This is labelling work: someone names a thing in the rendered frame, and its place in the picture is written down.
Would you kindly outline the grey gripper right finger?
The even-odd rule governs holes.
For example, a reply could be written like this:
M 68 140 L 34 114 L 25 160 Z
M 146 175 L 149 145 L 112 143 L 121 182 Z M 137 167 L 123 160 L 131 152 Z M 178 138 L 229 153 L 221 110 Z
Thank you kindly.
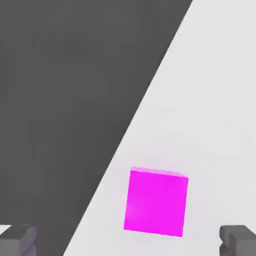
M 256 256 L 256 234 L 245 225 L 222 225 L 219 256 Z

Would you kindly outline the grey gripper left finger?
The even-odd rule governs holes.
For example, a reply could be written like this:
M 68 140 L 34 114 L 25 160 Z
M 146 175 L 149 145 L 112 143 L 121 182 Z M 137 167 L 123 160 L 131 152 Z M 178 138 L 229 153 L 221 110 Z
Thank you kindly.
M 0 234 L 0 256 L 37 256 L 36 238 L 35 226 L 11 225 Z

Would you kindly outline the small magenta cube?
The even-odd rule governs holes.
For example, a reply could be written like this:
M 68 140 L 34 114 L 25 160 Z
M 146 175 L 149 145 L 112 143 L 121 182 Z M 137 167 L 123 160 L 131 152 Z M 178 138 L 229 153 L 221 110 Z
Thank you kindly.
M 124 229 L 182 237 L 188 181 L 178 172 L 131 167 Z

